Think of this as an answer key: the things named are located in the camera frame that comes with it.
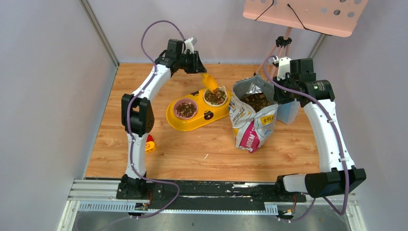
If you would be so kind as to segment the yellow plastic scoop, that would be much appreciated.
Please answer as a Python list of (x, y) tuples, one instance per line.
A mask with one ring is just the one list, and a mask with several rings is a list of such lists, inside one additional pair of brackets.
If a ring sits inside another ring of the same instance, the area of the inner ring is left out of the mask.
[(202, 83), (205, 85), (205, 87), (210, 90), (211, 92), (217, 92), (219, 91), (219, 86), (216, 80), (212, 77), (212, 75), (207, 74), (207, 73), (202, 73)]

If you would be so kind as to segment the pet food bag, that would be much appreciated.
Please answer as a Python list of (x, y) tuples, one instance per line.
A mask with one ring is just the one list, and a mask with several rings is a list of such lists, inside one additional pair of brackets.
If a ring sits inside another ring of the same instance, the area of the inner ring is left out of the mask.
[[(240, 99), (263, 93), (270, 103), (258, 112)], [(235, 147), (253, 153), (274, 131), (279, 105), (274, 101), (274, 85), (260, 75), (234, 83), (229, 102), (229, 118), (235, 139)]]

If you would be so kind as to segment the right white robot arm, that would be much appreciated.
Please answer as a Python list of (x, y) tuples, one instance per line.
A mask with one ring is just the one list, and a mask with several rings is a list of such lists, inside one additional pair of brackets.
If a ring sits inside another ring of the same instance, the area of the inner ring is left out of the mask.
[(278, 74), (272, 79), (274, 101), (284, 105), (298, 101), (312, 126), (319, 154), (319, 173), (278, 176), (275, 195), (287, 201), (294, 192), (313, 198), (352, 192), (366, 180), (344, 143), (337, 121), (335, 96), (327, 80), (318, 80), (311, 58), (275, 59)]

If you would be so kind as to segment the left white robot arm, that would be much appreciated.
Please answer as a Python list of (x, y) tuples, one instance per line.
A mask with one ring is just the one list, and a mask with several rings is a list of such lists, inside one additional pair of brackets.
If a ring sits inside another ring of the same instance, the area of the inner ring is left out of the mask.
[(121, 99), (121, 120), (128, 138), (128, 161), (118, 192), (128, 198), (141, 199), (147, 194), (145, 145), (154, 126), (152, 102), (163, 85), (178, 70), (187, 74), (207, 72), (194, 45), (195, 37), (170, 39), (167, 48), (153, 63), (150, 74), (131, 94)]

